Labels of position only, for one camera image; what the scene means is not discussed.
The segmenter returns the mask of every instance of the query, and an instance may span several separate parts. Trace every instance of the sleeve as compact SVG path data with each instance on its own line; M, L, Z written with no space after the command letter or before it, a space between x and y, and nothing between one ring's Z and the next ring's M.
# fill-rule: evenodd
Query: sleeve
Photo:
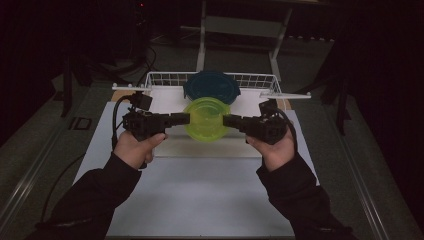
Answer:
M257 170L270 203L292 225L296 239L355 238L332 214L330 199L299 153L282 167L269 172L264 164Z
M132 193L141 172L111 154L103 169L85 173L26 239L104 239L116 207Z

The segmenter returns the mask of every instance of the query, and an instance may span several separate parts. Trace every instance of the green bowl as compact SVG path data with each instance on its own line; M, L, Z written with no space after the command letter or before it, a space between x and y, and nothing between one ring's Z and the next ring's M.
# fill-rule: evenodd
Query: green bowl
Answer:
M212 97L198 98L184 112L190 113L190 124L185 125L187 134L201 142L213 142L227 134L222 116L230 113L230 106Z

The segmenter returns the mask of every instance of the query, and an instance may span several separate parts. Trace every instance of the gray floor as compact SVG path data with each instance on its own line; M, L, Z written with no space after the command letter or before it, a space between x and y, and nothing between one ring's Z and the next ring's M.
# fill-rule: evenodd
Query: gray floor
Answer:
M311 83L331 44L296 39L285 41L278 57L283 92ZM152 48L157 54L154 66L158 70L195 71L198 48L192 42L177 47L156 41ZM206 52L205 69L271 73L267 52L252 49L231 51L210 47ZM124 78L138 80L142 72ZM1 239L22 239L33 230L54 180L86 151L105 103L113 94L111 83L101 77L90 88L74 86L74 105L67 118L60 118L61 102L48 101L0 149ZM334 214L351 226L360 239L424 239L355 100L350 97L347 104L351 120L345 121L346 136L343 137L335 127L336 108L321 104L321 92L322 89L314 90L311 100L291 103L301 122L320 182L332 199ZM73 117L91 118L93 123L86 131L68 129ZM40 174L33 177L34 184L20 182L24 176L32 176L29 169L37 161L44 164ZM72 166L58 183L49 210L71 185L78 165ZM13 195L17 186L25 191ZM10 199L25 201L8 202Z

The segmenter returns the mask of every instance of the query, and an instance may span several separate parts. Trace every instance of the dark background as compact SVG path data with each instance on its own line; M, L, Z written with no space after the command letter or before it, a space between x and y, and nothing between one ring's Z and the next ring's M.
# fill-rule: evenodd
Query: dark background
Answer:
M252 11L234 4L223 11L275 19L283 9ZM348 93L373 132L389 168L424 230L423 29L424 4L412 1L343 1L342 6L297 6L287 35L335 39L316 81L349 80ZM143 59L153 28L177 41L180 25L198 26L200 1L1 1L0 145L55 94L51 79L63 55L74 56L82 85L90 76L78 56L113 65L116 58ZM332 82L331 87L338 87Z

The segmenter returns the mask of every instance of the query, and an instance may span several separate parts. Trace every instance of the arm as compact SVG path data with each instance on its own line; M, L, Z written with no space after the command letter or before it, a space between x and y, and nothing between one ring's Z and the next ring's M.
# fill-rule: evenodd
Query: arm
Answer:
M54 207L51 217L36 225L26 239L104 239L116 207L137 185L138 168L153 159L152 149L165 134L138 142L129 132L121 134L118 144L103 169L85 173Z
M290 130L274 145L252 137L247 141L262 154L257 174L270 203L290 221L296 239L356 239L351 228L331 214L330 199L316 186L315 175L297 153Z

